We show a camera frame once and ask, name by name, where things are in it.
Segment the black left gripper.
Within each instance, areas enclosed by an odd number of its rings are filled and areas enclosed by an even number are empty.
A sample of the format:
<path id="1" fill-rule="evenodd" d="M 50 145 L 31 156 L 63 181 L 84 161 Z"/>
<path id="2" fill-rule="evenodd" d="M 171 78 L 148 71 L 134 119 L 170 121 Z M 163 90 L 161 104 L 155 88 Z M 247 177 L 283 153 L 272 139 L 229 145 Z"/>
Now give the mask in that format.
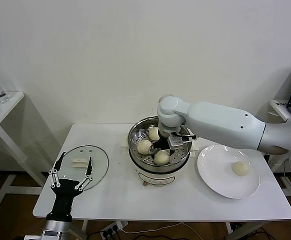
<path id="1" fill-rule="evenodd" d="M 76 196 L 80 195 L 88 184 L 93 180 L 92 157 L 89 157 L 89 162 L 85 172 L 85 178 L 79 182 L 71 179 L 60 179 L 58 172 L 61 169 L 62 161 L 66 152 L 63 152 L 58 160 L 48 171 L 48 176 L 51 182 L 51 189 L 55 194 L 55 200 L 50 213 L 46 215 L 48 221 L 71 222 L 72 205 Z"/>

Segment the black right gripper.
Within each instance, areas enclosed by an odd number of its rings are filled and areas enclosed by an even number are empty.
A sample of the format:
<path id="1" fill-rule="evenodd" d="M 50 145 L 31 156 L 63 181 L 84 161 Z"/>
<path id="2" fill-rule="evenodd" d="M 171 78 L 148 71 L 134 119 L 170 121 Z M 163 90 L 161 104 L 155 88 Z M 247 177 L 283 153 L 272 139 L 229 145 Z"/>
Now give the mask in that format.
<path id="1" fill-rule="evenodd" d="M 158 150 L 169 150 L 170 145 L 168 143 L 168 138 L 164 137 L 162 135 L 159 135 L 159 140 L 154 140 L 152 146 L 149 148 L 149 154 L 154 157 Z M 169 156 L 172 156 L 174 154 L 175 150 L 170 149 L 169 150 Z"/>

